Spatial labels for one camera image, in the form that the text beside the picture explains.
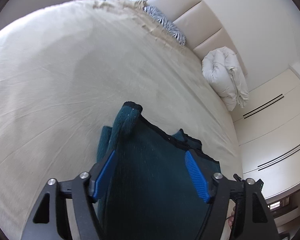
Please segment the person right hand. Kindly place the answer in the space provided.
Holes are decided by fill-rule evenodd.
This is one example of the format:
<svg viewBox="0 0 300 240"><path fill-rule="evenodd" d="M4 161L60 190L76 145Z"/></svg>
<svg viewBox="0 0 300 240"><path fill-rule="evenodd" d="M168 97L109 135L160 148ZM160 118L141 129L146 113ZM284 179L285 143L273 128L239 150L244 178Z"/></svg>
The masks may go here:
<svg viewBox="0 0 300 240"><path fill-rule="evenodd" d="M235 209L236 207L234 206L231 212L230 217L228 218L228 226L232 229L232 225L234 223L234 216L235 216Z"/></svg>

